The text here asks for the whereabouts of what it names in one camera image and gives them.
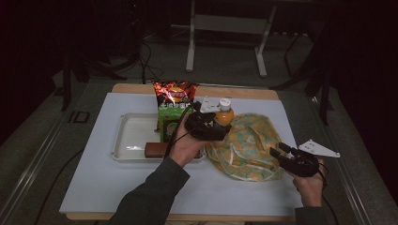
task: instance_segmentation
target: crumpled fabric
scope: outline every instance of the crumpled fabric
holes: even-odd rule
[[[235,116],[231,130],[221,142],[205,147],[207,156],[221,172],[243,181],[278,180],[284,169],[269,154],[282,140],[269,118],[263,114]]]

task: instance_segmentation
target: white tray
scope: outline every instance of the white tray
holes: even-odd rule
[[[145,157],[146,143],[158,143],[161,134],[155,132],[158,124],[157,113],[126,113],[121,115],[112,157],[119,161],[162,160],[159,157]],[[205,156],[201,150],[201,159]]]

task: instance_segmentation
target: bottle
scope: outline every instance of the bottle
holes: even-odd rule
[[[231,108],[231,100],[228,98],[221,98],[219,107],[220,111],[216,112],[214,121],[223,127],[228,126],[234,119],[234,110]]]

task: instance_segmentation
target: dark sleeve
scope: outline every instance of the dark sleeve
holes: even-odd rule
[[[164,225],[175,196],[190,176],[166,158],[145,182],[124,196],[109,224]]]
[[[325,211],[322,207],[302,207],[296,209],[297,225],[328,224]]]

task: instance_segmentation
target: white tabletop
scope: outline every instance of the white tabletop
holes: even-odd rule
[[[231,101],[235,114],[268,116],[283,142],[296,146],[279,100],[232,98]],[[107,95],[60,207],[61,213],[114,213],[123,196],[145,181],[161,160],[120,162],[112,158],[112,150],[122,114],[157,111],[154,95]],[[191,178],[176,196],[171,215],[293,217],[294,208],[302,206],[287,173],[277,181],[239,181],[219,172],[207,158],[191,162],[185,170]]]

